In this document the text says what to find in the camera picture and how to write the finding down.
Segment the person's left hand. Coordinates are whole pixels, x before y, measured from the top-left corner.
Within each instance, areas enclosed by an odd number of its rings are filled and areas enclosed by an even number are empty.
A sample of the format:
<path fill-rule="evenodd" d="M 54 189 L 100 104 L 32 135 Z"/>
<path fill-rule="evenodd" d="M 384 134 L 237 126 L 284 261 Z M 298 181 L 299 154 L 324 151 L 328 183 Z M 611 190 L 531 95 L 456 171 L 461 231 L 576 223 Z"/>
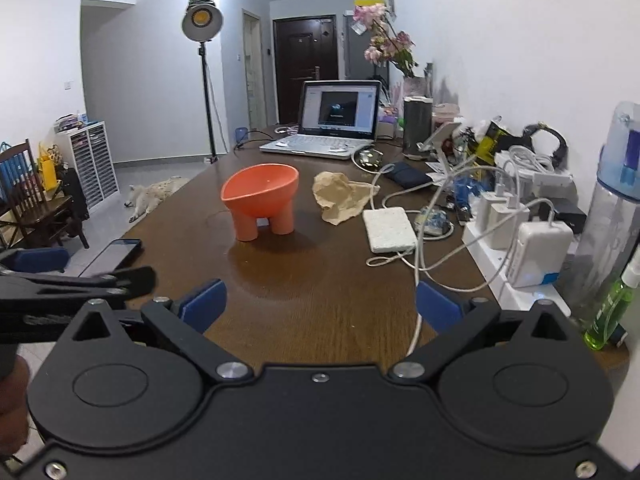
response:
<path fill-rule="evenodd" d="M 14 367 L 0 386 L 0 450 L 2 456 L 16 453 L 28 440 L 29 424 L 26 391 L 29 368 L 17 356 Z"/>

